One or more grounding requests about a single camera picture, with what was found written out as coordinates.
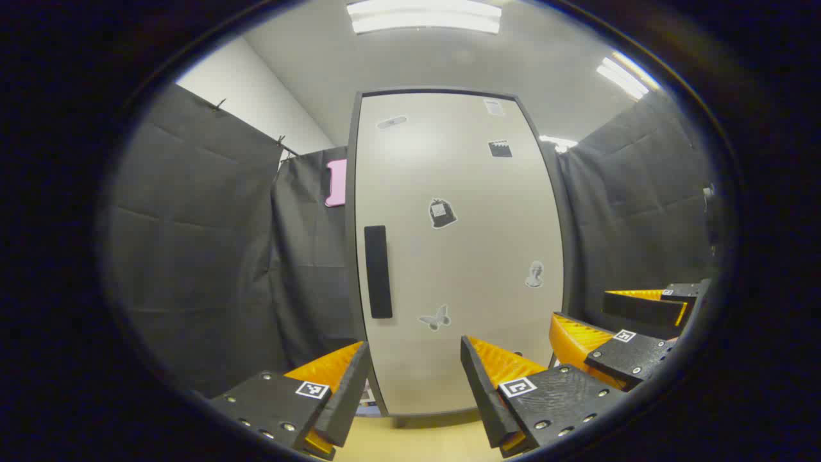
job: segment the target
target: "bell-shaped sticker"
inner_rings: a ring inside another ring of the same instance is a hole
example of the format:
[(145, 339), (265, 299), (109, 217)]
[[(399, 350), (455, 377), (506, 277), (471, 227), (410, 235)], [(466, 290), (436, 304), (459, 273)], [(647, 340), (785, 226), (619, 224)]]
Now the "bell-shaped sticker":
[(525, 280), (525, 285), (533, 288), (542, 287), (542, 284), (544, 284), (542, 273), (544, 273), (544, 263), (541, 261), (531, 263), (530, 275)]
[(444, 228), (456, 222), (456, 214), (450, 203), (444, 199), (434, 198), (430, 202), (430, 222), (434, 229)]

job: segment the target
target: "white door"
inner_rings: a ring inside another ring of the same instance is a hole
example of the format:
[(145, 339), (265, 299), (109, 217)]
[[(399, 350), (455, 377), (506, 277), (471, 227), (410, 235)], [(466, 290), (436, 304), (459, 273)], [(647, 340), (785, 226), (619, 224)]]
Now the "white door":
[[(388, 412), (476, 406), (462, 335), (547, 366), (550, 316), (562, 309), (562, 240), (548, 172), (516, 102), (365, 96), (355, 156), (360, 296)], [(374, 225), (385, 226), (388, 319), (373, 319), (369, 303), (364, 228)], [(447, 317), (437, 319), (443, 306)]]

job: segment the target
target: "gray curtain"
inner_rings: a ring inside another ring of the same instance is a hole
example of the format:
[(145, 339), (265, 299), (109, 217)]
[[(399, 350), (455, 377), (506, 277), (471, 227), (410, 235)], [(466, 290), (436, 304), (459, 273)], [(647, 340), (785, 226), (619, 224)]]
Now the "gray curtain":
[(712, 181), (699, 134), (649, 93), (561, 155), (579, 236), (585, 319), (608, 329), (603, 291), (660, 289), (712, 272), (702, 188)]
[(345, 146), (291, 157), (273, 185), (269, 274), (292, 367), (358, 341), (346, 278), (345, 206), (324, 203), (328, 162), (345, 158)]
[(170, 85), (115, 177), (117, 295), (162, 364), (208, 397), (287, 368), (268, 277), (280, 153), (262, 132)]

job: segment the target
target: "black rectangular sticker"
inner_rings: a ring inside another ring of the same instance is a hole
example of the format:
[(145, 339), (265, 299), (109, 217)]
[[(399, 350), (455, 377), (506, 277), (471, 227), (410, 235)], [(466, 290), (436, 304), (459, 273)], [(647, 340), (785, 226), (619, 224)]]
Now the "black rectangular sticker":
[(490, 146), (490, 154), (493, 157), (513, 157), (507, 140), (490, 141), (488, 146)]

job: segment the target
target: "butterfly sticker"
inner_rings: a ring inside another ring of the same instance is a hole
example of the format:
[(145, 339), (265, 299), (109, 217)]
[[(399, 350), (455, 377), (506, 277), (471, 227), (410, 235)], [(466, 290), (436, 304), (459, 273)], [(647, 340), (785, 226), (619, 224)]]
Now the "butterfly sticker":
[(421, 316), (419, 321), (427, 324), (433, 332), (439, 330), (440, 326), (451, 325), (451, 317), (447, 315), (447, 305), (439, 307), (435, 316)]

